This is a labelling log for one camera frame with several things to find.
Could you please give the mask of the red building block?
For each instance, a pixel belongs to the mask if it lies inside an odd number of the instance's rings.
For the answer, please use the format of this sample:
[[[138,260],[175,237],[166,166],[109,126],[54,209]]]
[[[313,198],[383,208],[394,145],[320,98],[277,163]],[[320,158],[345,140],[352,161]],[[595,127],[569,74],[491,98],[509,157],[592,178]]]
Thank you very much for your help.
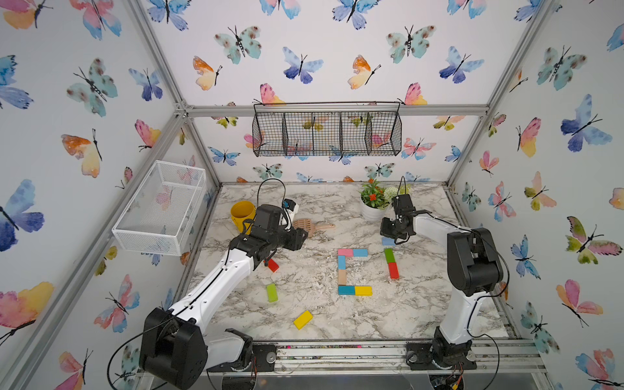
[[[277,272],[280,267],[273,259],[268,261],[267,266],[273,273]]]
[[[388,272],[389,272],[390,278],[392,280],[394,280],[394,279],[397,280],[397,279],[400,278],[400,273],[398,271],[398,267],[397,267],[396,263],[389,263],[388,264]]]

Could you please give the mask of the pink building block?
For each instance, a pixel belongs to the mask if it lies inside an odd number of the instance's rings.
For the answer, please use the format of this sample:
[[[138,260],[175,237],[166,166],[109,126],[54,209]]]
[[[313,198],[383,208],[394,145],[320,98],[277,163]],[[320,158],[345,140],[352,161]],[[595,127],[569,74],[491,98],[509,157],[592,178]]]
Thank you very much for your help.
[[[339,249],[337,251],[337,254],[339,256],[343,256],[343,257],[346,257],[346,258],[351,258],[351,257],[354,256],[354,251],[351,250],[351,249]]]

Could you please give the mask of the small yellow building block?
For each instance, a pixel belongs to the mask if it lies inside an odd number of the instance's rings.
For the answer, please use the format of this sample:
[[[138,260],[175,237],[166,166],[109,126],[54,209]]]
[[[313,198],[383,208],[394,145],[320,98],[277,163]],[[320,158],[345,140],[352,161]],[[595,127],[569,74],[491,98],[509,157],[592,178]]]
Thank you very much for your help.
[[[355,286],[354,294],[359,297],[370,297],[373,295],[373,289],[371,286]]]

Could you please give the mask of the natural wood building block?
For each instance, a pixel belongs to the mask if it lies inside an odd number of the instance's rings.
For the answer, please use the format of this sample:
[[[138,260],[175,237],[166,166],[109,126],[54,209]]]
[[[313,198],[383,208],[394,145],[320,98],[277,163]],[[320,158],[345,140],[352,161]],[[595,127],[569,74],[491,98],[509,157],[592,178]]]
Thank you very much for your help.
[[[338,284],[344,286],[347,284],[347,273],[345,269],[338,270]]]

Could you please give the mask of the teal building block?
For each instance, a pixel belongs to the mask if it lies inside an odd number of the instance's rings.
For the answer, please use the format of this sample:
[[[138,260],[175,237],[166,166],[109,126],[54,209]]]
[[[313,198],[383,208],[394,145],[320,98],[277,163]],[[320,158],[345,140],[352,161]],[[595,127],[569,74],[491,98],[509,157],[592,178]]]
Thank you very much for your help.
[[[339,285],[338,293],[341,296],[353,296],[356,294],[356,289],[352,285]]]

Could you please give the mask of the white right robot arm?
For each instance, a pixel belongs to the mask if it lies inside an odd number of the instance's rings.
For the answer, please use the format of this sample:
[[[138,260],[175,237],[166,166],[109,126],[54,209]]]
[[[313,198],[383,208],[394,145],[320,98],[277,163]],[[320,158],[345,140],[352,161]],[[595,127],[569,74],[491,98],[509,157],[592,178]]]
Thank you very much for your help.
[[[395,219],[384,217],[380,234],[401,245],[422,236],[446,247],[447,273],[453,286],[448,310],[436,328],[429,362],[437,367],[453,367],[466,362],[474,336],[471,320],[484,299],[503,279],[499,253],[492,234],[485,228],[467,228],[417,210],[410,195],[399,194],[391,200]]]

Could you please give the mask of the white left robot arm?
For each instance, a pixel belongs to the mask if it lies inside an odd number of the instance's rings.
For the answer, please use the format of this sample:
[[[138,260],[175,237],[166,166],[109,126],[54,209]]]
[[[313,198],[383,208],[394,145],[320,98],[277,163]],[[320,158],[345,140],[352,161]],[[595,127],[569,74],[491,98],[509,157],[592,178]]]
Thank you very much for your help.
[[[207,328],[230,293],[260,264],[280,249],[303,247],[308,233],[292,222],[298,209],[292,199],[281,206],[261,205],[199,285],[169,309],[151,311],[141,338],[141,370],[175,388],[188,389],[213,367],[228,364],[245,371],[253,366],[251,336],[233,328],[210,334]]]

